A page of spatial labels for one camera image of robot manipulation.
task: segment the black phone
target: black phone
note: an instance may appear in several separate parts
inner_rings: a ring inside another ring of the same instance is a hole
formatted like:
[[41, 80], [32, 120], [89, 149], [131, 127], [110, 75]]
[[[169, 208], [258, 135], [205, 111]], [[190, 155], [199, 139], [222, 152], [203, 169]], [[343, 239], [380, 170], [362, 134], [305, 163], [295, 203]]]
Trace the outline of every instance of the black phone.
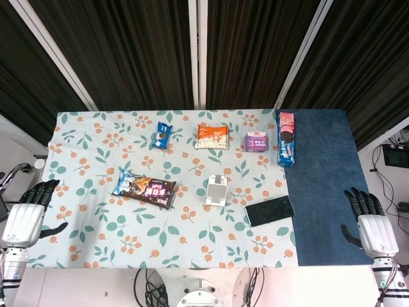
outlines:
[[255, 203], [244, 208], [252, 227], [294, 216], [288, 196]]

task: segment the cookie package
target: cookie package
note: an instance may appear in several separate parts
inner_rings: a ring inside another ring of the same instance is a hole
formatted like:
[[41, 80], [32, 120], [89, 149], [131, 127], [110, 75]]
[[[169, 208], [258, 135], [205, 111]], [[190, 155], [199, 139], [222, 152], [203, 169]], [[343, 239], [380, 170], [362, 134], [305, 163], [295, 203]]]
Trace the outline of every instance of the cookie package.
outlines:
[[280, 112], [277, 117], [278, 165], [291, 167], [295, 163], [294, 127], [294, 114]]
[[152, 146], [156, 148], [167, 148], [173, 126], [158, 122], [158, 132]]
[[228, 149], [229, 127], [200, 126], [197, 129], [197, 142], [194, 148]]
[[171, 182], [135, 175], [123, 169], [112, 194], [131, 197], [169, 210], [175, 184], [176, 181]]

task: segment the chocolate bar package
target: chocolate bar package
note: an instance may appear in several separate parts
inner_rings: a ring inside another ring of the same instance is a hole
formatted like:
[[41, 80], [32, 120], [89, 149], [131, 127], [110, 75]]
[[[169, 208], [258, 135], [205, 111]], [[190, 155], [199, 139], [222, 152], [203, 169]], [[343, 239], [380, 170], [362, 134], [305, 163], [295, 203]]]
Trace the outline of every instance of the chocolate bar package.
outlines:
[[277, 117], [278, 165], [292, 166], [294, 158], [294, 114], [281, 112]]
[[176, 182], [135, 175], [124, 169], [113, 195], [127, 196], [169, 210]]

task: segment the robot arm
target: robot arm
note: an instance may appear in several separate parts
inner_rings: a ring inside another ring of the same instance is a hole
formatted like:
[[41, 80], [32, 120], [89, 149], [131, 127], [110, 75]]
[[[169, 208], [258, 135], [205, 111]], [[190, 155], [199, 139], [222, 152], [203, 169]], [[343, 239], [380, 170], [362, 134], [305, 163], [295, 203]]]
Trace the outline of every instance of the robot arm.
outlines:
[[380, 296], [376, 307], [409, 306], [409, 290], [405, 285], [399, 265], [392, 259], [399, 251], [389, 218], [372, 194], [366, 194], [352, 187], [352, 192], [344, 191], [358, 225], [360, 239], [354, 238], [346, 225], [341, 225], [345, 239], [362, 248], [374, 258], [372, 270]]
[[20, 286], [28, 261], [27, 248], [38, 239], [62, 232], [68, 225], [63, 223], [55, 229], [41, 230], [45, 211], [58, 184], [59, 180], [50, 180], [35, 185], [10, 210], [2, 237], [7, 250], [0, 255], [0, 307], [5, 306], [4, 293], [8, 302], [12, 302]]

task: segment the orange snack package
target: orange snack package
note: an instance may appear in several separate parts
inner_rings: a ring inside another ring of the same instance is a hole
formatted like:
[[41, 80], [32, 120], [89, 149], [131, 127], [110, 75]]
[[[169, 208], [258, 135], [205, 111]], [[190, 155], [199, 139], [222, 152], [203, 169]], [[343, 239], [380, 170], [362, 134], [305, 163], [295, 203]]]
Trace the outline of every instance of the orange snack package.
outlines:
[[197, 142], [194, 148], [212, 148], [228, 149], [229, 148], [229, 127], [209, 127], [200, 126], [197, 129]]

